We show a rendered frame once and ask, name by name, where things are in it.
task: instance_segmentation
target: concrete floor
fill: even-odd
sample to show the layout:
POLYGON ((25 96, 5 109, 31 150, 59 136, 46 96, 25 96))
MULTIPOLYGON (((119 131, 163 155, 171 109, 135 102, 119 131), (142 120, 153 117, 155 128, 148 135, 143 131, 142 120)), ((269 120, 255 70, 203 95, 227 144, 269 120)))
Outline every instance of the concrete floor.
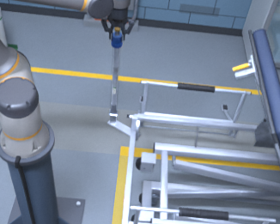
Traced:
MULTIPOLYGON (((85 27, 76 19, 12 12, 3 12, 3 18, 8 42, 19 46, 32 67, 111 74, 112 48, 101 27, 85 27)), ((140 27, 126 37, 121 61, 122 76, 255 89, 252 77, 236 81, 231 70, 246 62, 240 37, 140 27)), ((110 223, 119 151, 129 143, 128 136, 107 125, 110 81, 40 73, 33 73, 33 78, 40 93, 42 117, 55 132, 52 156, 57 194, 86 199, 83 223, 110 223), (65 175, 69 170, 63 165, 66 159, 73 160, 72 176, 65 175)), ((130 125, 126 114, 137 112, 142 90, 141 84, 119 83, 119 120, 123 123, 130 125)), ((234 94, 152 88, 148 110, 225 118, 221 105, 227 104, 233 115, 239 99, 234 94)), ((239 122, 258 124, 263 117, 259 97, 247 97, 239 122)), ((193 145, 194 138, 191 132, 143 129, 137 146, 152 148, 153 142, 193 145)), ((236 139, 201 135, 198 145, 255 150, 254 143, 253 134, 241 132, 236 139)), ((274 152, 268 148, 257 150, 274 152)), ((7 167, 0 160, 0 224, 7 223, 14 198, 7 167)), ((247 211, 244 206, 233 204, 234 210, 247 211)), ((280 216, 280 209, 273 208, 271 213, 280 216)))

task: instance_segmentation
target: yellow handle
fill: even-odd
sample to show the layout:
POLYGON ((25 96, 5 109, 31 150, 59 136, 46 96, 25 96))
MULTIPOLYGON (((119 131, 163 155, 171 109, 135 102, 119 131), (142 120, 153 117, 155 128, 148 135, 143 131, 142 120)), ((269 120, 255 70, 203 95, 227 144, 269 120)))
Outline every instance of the yellow handle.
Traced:
POLYGON ((243 70, 243 69, 247 69, 250 67, 250 64, 242 64, 236 67, 233 67, 233 71, 237 71, 237 70, 243 70))

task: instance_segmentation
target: wall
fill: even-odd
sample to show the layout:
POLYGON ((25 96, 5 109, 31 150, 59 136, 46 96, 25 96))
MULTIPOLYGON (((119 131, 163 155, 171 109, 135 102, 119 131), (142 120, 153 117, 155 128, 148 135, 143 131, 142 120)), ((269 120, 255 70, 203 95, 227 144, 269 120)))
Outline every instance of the wall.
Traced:
MULTIPOLYGON (((252 0, 140 0, 138 18, 242 29, 251 1, 252 0)), ((0 0, 0 3, 61 9, 13 0, 0 0)))

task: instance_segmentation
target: green object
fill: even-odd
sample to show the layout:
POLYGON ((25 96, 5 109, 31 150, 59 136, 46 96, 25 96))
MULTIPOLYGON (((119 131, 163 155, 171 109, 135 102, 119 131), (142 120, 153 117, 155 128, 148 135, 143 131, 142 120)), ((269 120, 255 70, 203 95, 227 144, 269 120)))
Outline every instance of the green object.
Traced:
POLYGON ((17 45, 8 45, 8 47, 12 47, 12 48, 14 48, 14 49, 18 49, 18 47, 17 47, 17 45))

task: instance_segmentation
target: yellow floor line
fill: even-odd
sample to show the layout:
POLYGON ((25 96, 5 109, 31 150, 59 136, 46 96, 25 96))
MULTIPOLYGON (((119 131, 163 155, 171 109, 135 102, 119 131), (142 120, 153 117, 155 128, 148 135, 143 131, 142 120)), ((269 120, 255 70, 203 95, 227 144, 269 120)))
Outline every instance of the yellow floor line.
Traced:
MULTIPOLYGON (((60 75, 60 76, 75 76, 75 77, 93 78, 93 79, 101 79, 101 80, 112 80, 112 75, 73 71, 73 70, 55 70, 55 69, 44 69, 44 68, 32 67, 31 71, 36 72, 36 73, 45 73, 45 74, 60 75)), ((178 82, 172 82, 172 81, 147 79, 147 78, 131 77, 131 76, 119 76, 119 81, 134 82, 134 83, 140 83, 141 81, 164 82, 164 83, 171 83, 171 84, 178 83, 178 82)), ((216 88, 230 89, 230 90, 236 90, 236 91, 247 91, 247 92, 251 92, 252 94, 256 94, 256 95, 259 94, 258 90, 256 90, 256 89, 230 88, 230 87, 221 87, 221 86, 216 86, 216 88)))
MULTIPOLYGON (((134 157, 141 157, 142 152, 152 153, 152 148, 135 148, 134 157)), ((120 157, 119 157, 119 169, 116 183, 116 192, 115 192, 115 200, 113 207, 113 220, 112 224, 121 224, 122 221, 122 212, 125 198, 125 176, 127 169, 127 161, 129 156, 129 148, 121 147, 120 149, 120 157)), ((270 166, 270 165, 259 165, 253 163, 240 163, 240 162, 231 162, 231 161, 219 161, 219 160, 205 160, 205 159, 193 159, 193 158, 185 158, 185 157, 177 157, 178 160, 200 163, 200 164, 209 164, 209 165, 221 165, 221 166, 239 166, 246 168, 256 168, 263 170, 273 170, 280 171, 279 166, 270 166)))

